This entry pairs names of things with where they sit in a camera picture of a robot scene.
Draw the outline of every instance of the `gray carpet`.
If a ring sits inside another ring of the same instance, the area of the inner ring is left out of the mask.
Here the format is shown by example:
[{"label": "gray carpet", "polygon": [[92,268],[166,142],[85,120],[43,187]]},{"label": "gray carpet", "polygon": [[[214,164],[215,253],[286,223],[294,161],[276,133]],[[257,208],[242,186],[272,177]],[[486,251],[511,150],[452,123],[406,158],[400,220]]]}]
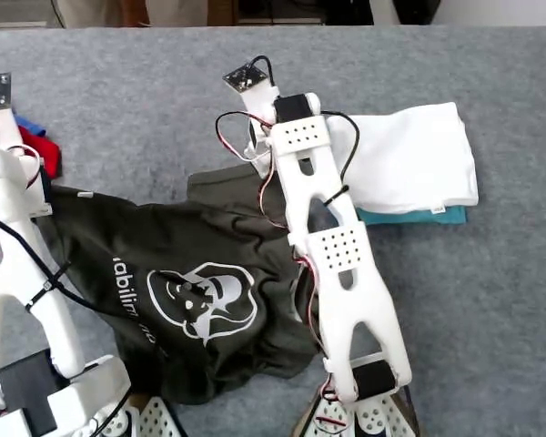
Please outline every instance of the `gray carpet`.
[{"label": "gray carpet", "polygon": [[[480,205],[466,226],[373,228],[374,253],[429,435],[546,437],[546,28],[0,33],[0,71],[61,144],[63,182],[137,202],[181,200],[190,174],[236,163],[214,135],[215,117],[241,108],[220,77],[259,53],[283,94],[315,91],[326,109],[457,102]],[[113,350],[96,316],[73,315],[89,357]],[[40,346],[27,321],[5,320],[9,358]],[[288,435],[321,378],[316,359],[181,417],[190,436]]]}]

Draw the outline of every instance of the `fabric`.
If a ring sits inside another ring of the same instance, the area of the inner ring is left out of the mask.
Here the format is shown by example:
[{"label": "fabric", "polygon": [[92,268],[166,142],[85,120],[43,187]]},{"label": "fabric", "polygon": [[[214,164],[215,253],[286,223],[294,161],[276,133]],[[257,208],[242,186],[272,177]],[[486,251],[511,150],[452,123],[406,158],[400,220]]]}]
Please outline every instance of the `fabric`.
[{"label": "fabric", "polygon": [[[400,214],[478,203],[475,164],[454,103],[412,107],[389,116],[354,116],[359,148],[344,177],[354,205]],[[348,120],[328,120],[339,168],[355,132]]]},{"label": "fabric", "polygon": [[36,135],[37,137],[44,137],[46,135],[46,129],[40,125],[37,125],[37,123],[33,123],[32,121],[27,120],[26,118],[17,114],[15,114],[15,120],[18,126],[23,127],[32,135]]},{"label": "fabric", "polygon": [[465,207],[448,207],[445,212],[412,211],[406,214],[380,214],[357,209],[360,220],[367,225],[394,225],[400,223],[439,223],[441,225],[462,225],[467,223]]},{"label": "fabric", "polygon": [[61,149],[59,146],[48,138],[32,135],[22,126],[19,126],[18,130],[22,142],[36,150],[44,160],[46,174],[51,179],[57,178],[61,168]]},{"label": "fabric", "polygon": [[[135,390],[201,403],[257,372],[293,376],[316,353],[287,233],[258,213],[259,181],[251,166],[198,174],[188,202],[141,207],[54,188],[38,226],[86,298],[136,317],[106,317]],[[268,208],[283,214],[278,185]]]},{"label": "fabric", "polygon": [[[546,437],[546,27],[0,32],[17,110],[63,148],[57,182],[137,204],[181,202],[191,174],[238,163],[215,139],[218,114],[242,108],[220,77],[260,53],[283,95],[313,91],[347,114],[457,102],[480,191],[469,226],[371,227],[374,259],[424,433]],[[246,123],[230,125],[243,148]],[[89,360],[117,354],[97,315],[69,308]],[[2,338],[3,362],[46,346],[19,304]],[[362,333],[352,348],[374,350]],[[290,380],[259,374],[177,411],[191,437],[287,436],[324,374],[318,356]]]}]

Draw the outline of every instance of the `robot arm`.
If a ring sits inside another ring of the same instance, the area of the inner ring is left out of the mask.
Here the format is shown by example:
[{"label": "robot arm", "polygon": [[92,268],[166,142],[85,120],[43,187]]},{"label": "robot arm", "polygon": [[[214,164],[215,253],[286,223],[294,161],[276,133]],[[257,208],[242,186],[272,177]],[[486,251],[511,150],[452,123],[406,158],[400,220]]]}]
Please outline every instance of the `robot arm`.
[{"label": "robot arm", "polygon": [[[269,168],[268,160],[274,160],[271,168],[278,172],[287,204],[289,244],[311,261],[318,278],[324,365],[338,398],[351,403],[397,391],[410,382],[409,359],[366,227],[343,189],[319,99],[313,94],[280,97],[254,62],[224,79],[240,94],[248,113],[272,125],[266,133],[252,120],[255,142],[249,143],[246,156],[258,157],[254,165],[261,176]],[[263,148],[269,148],[270,155],[264,155]],[[303,160],[311,163],[313,174],[301,171]],[[309,232],[308,214],[314,198],[328,206],[337,227]],[[350,362],[352,333],[359,323],[378,340],[381,351]]]},{"label": "robot arm", "polygon": [[63,437],[117,404],[130,383],[118,358],[86,365],[63,296],[21,244],[40,253],[30,218],[50,207],[35,158],[16,154],[24,146],[9,87],[10,76],[0,75],[0,327],[3,301],[14,297],[41,322],[50,349],[6,366],[0,351],[0,437]]}]

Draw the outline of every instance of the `black cable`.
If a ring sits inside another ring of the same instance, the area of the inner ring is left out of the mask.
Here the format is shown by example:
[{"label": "black cable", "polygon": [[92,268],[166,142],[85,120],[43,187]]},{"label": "black cable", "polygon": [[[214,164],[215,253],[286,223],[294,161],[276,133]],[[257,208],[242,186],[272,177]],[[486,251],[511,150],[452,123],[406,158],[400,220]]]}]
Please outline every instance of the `black cable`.
[{"label": "black cable", "polygon": [[107,416],[107,418],[95,429],[95,432],[93,432],[89,437],[97,437],[103,430],[107,427],[111,421],[113,421],[113,418],[116,417],[116,415],[119,413],[119,410],[126,404],[127,400],[129,399],[129,396],[131,395],[131,387],[127,389],[126,394],[123,398],[121,398],[121,401],[117,403],[117,406],[113,409],[113,411]]},{"label": "black cable", "polygon": [[404,390],[404,395],[407,398],[407,403],[409,404],[409,407],[410,407],[410,414],[412,415],[411,419],[413,421],[412,425],[415,428],[415,433],[416,433],[417,437],[420,437],[419,418],[417,417],[417,411],[415,410],[415,406],[412,403],[412,398],[410,397],[410,388],[409,388],[408,385],[405,385],[403,387],[403,390]]},{"label": "black cable", "polygon": [[53,12],[55,13],[56,21],[58,21],[58,24],[61,26],[61,28],[64,29],[65,24],[63,23],[63,18],[58,12],[58,8],[56,7],[55,0],[51,0],[51,6],[53,7]]},{"label": "black cable", "polygon": [[358,125],[354,120],[352,120],[350,117],[348,117],[343,112],[338,111],[321,111],[321,113],[325,116],[338,116],[345,118],[348,120],[348,122],[354,127],[354,130],[356,131],[356,139],[354,140],[354,146],[349,152],[348,159],[346,159],[346,162],[344,163],[344,167],[342,167],[342,170],[339,172],[339,178],[344,180],[344,177],[346,176],[346,171],[348,171],[349,165],[352,163],[352,159],[354,158],[354,155],[356,155],[356,152],[358,150],[358,145],[360,142],[360,129],[358,128]]},{"label": "black cable", "polygon": [[98,308],[96,305],[89,302],[88,300],[80,298],[75,293],[68,290],[63,284],[61,284],[58,281],[58,279],[56,278],[56,275],[50,270],[50,268],[48,268],[45,262],[40,258],[40,256],[38,256],[35,250],[26,242],[26,240],[22,237],[22,235],[20,235],[14,229],[10,228],[1,220],[0,220],[0,229],[3,230],[5,233],[9,234],[16,241],[18,241],[18,243],[22,246],[22,248],[31,258],[31,260],[35,262],[36,266],[43,272],[46,278],[51,282],[53,287],[59,289],[61,294],[66,296],[68,299],[81,305],[82,307],[98,312],[100,314],[106,314],[107,316],[117,317],[119,319],[134,320],[134,318],[129,316],[128,314],[120,314],[120,313],[115,313],[113,311],[102,310]]},{"label": "black cable", "polygon": [[271,66],[271,60],[265,55],[259,55],[255,59],[253,59],[251,62],[249,62],[248,66],[252,67],[258,61],[265,61],[267,63],[267,70],[269,72],[269,82],[271,82],[271,86],[275,86],[275,80],[273,79],[273,66]]}]

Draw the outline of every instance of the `white plastic part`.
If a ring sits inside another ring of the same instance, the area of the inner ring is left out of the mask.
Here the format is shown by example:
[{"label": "white plastic part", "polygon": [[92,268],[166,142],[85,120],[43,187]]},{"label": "white plastic part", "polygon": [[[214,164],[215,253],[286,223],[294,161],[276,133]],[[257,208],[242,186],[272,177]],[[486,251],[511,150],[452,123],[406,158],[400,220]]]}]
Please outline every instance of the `white plastic part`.
[{"label": "white plastic part", "polygon": [[[101,409],[101,405],[105,405],[104,412],[109,413],[124,397],[129,388],[124,363],[119,358],[111,356],[105,356],[89,364],[95,363],[98,363],[96,367],[77,376],[68,387],[48,397],[56,430],[43,437],[69,435],[78,437],[81,436],[80,432],[84,436],[90,435],[85,431],[93,428],[96,421],[91,419]],[[97,420],[102,422],[105,417],[105,413],[101,414]],[[25,435],[18,433],[25,428],[26,420],[19,410],[0,417],[0,437]]]},{"label": "white plastic part", "polygon": [[[247,112],[262,118],[268,123],[275,123],[276,116],[273,102],[279,97],[279,89],[276,86],[271,86],[268,79],[256,84],[247,91],[240,93],[240,96],[247,108]],[[261,158],[257,157],[268,151],[268,145],[265,143],[267,137],[257,120],[251,119],[250,123],[255,131],[256,142],[253,144],[249,141],[244,154],[246,158],[255,159],[252,162],[253,167],[255,167],[259,175],[264,178],[268,173],[270,157],[268,154]]]},{"label": "white plastic part", "polygon": [[[352,333],[364,323],[380,344],[381,352],[366,357],[389,363],[396,387],[410,382],[409,358],[404,346],[392,298],[374,262],[363,222],[359,221],[349,194],[330,204],[338,221],[333,229],[309,233],[311,200],[327,201],[342,189],[330,149],[324,117],[309,117],[271,128],[268,139],[286,199],[289,244],[300,256],[309,257],[318,273],[319,322],[327,358],[326,370],[340,400],[354,402],[358,390],[349,362]],[[313,174],[305,175],[299,160],[308,158]],[[353,284],[345,288],[339,279],[349,270]]]},{"label": "white plastic part", "polygon": [[[15,129],[15,133],[7,132],[9,129]],[[30,190],[26,190],[24,182],[27,180],[25,163],[30,163],[25,157],[15,158],[2,149],[15,146],[16,144],[11,142],[16,142],[19,137],[12,111],[0,110],[0,220],[18,232],[40,255],[29,212],[30,206],[38,198],[27,196]],[[46,276],[20,243],[2,230],[0,230],[0,249],[3,254],[0,262],[1,327],[3,299],[13,296],[22,305],[26,305],[44,287]],[[84,369],[85,359],[63,296],[57,290],[51,290],[32,307],[30,312],[43,326],[51,349],[51,359],[57,371],[66,378],[76,376]],[[0,367],[4,364],[1,360],[0,344]],[[0,408],[4,406],[4,400],[0,394]]]},{"label": "white plastic part", "polygon": [[[325,422],[323,418],[343,422],[345,426]],[[415,437],[415,432],[390,396],[375,396],[365,401],[344,405],[339,401],[319,401],[306,424],[304,437],[355,437],[356,426],[368,436]]]},{"label": "white plastic part", "polygon": [[161,398],[150,399],[139,416],[139,437],[181,437]]},{"label": "white plastic part", "polygon": [[[26,185],[26,181],[30,180],[35,173],[35,159],[32,157],[25,157],[22,152],[15,150],[12,154],[6,152],[12,146],[22,145],[22,137],[18,130],[18,125],[15,122],[14,114],[11,109],[0,109],[0,151],[11,155],[11,159],[16,155],[23,171],[13,171],[11,162],[6,162],[4,157],[0,155],[0,178],[4,174],[7,174],[13,183],[16,185]],[[28,212],[30,218],[47,216],[52,214],[51,206],[45,201],[45,192],[43,191],[42,177],[39,176],[35,183],[28,188],[23,195],[23,201],[25,203],[25,209]]]}]

